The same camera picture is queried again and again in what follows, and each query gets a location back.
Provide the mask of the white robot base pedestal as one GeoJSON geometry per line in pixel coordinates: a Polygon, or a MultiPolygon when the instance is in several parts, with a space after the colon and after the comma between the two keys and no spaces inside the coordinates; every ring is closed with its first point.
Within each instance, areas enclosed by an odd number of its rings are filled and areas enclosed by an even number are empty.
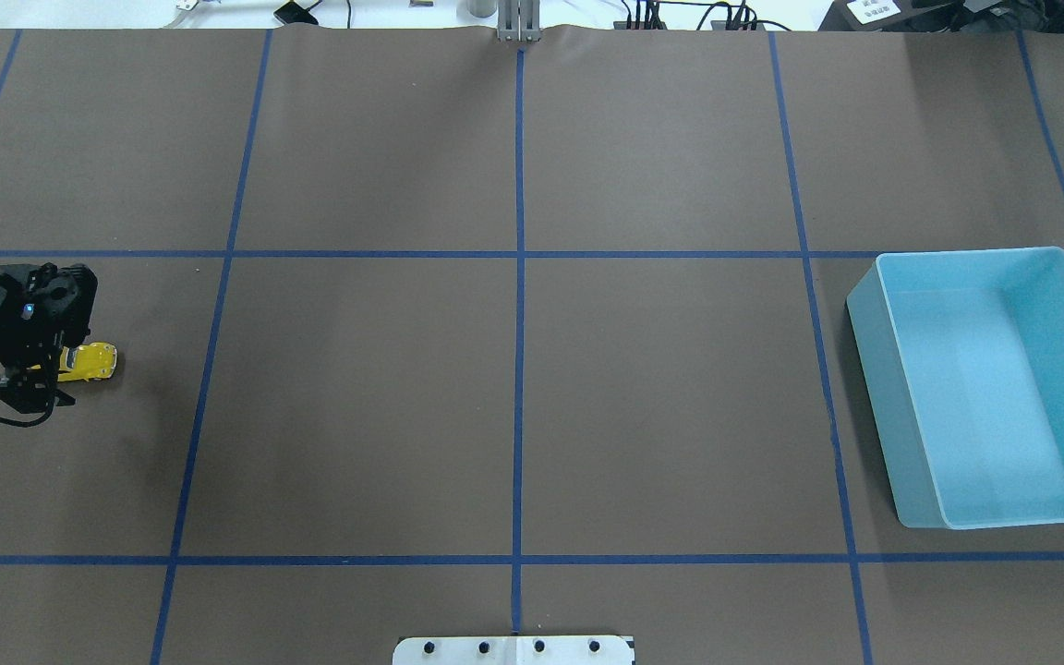
{"type": "Polygon", "coordinates": [[[621,635],[492,635],[405,638],[393,664],[635,664],[621,635]]]}

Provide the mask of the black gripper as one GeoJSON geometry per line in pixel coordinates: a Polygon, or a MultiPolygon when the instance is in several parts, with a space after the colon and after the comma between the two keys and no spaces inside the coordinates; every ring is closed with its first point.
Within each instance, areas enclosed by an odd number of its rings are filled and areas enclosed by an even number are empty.
{"type": "Polygon", "coordinates": [[[98,290],[88,265],[59,268],[53,262],[0,269],[0,363],[6,368],[41,365],[90,333],[98,290]]]}

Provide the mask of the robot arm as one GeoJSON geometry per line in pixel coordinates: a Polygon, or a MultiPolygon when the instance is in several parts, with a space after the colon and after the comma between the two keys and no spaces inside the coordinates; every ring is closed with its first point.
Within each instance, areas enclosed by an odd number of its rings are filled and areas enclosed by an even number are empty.
{"type": "Polygon", "coordinates": [[[64,348],[83,345],[90,332],[98,278],[84,264],[0,264],[0,363],[41,365],[64,348]]]}

